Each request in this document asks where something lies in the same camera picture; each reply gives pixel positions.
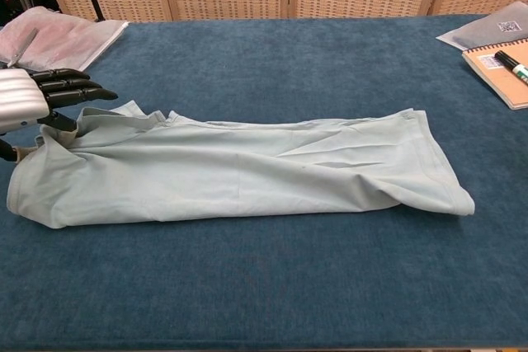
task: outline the robot finger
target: robot finger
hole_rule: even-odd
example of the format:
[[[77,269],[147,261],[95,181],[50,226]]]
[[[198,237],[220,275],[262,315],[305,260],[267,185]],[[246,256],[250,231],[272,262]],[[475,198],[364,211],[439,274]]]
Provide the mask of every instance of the robot finger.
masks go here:
[[[96,99],[112,101],[117,99],[117,94],[100,87],[89,87],[70,91],[50,92],[44,94],[44,97],[50,109],[58,109],[59,107],[73,106],[86,101],[95,101]]]
[[[83,78],[38,82],[37,85],[44,94],[60,91],[74,91],[76,88],[102,88],[96,82],[85,80]]]
[[[6,161],[14,162],[17,160],[17,151],[11,144],[0,139],[0,158]]]
[[[64,80],[68,78],[82,78],[84,80],[90,80],[89,75],[84,72],[79,72],[75,69],[53,69],[29,74],[30,77],[36,82],[50,82],[53,80]]]
[[[56,111],[52,111],[48,116],[43,119],[38,119],[37,121],[39,124],[46,124],[60,131],[72,132],[77,128],[77,121],[70,119],[65,115],[61,115]]]

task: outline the notebook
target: notebook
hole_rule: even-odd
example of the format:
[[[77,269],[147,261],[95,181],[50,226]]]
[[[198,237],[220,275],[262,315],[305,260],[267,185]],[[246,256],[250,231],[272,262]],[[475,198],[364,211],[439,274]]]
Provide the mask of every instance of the notebook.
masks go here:
[[[523,65],[528,64],[528,38],[467,49],[462,56],[510,109],[528,107],[528,84],[521,81],[495,59],[494,55],[499,50]]]

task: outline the tan notebook cover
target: tan notebook cover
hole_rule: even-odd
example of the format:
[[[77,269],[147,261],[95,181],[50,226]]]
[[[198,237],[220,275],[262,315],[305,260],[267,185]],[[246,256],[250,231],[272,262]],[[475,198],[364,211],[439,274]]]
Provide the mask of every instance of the tan notebook cover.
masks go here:
[[[500,50],[517,62],[528,64],[528,38],[467,49],[462,56],[510,109],[528,107],[528,85],[495,59],[495,53]]]

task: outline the spiral binding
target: spiral binding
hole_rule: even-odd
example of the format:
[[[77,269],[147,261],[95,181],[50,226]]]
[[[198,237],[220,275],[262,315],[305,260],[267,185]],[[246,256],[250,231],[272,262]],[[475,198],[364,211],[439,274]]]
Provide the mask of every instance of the spiral binding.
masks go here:
[[[500,49],[501,47],[507,47],[509,45],[518,45],[520,43],[528,43],[528,37],[519,40],[505,41],[503,43],[496,43],[494,45],[481,45],[480,47],[475,47],[474,49],[465,50],[466,53],[474,53],[475,51],[480,51],[481,49]]]

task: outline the label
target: label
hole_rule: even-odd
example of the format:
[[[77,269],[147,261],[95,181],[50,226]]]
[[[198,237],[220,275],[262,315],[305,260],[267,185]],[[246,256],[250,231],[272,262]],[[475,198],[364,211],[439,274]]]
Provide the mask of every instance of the label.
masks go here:
[[[519,24],[517,24],[517,21],[498,22],[497,25],[498,29],[500,29],[503,33],[522,31]]]
[[[495,58],[495,54],[479,55],[477,58],[486,69],[504,68],[504,65]]]

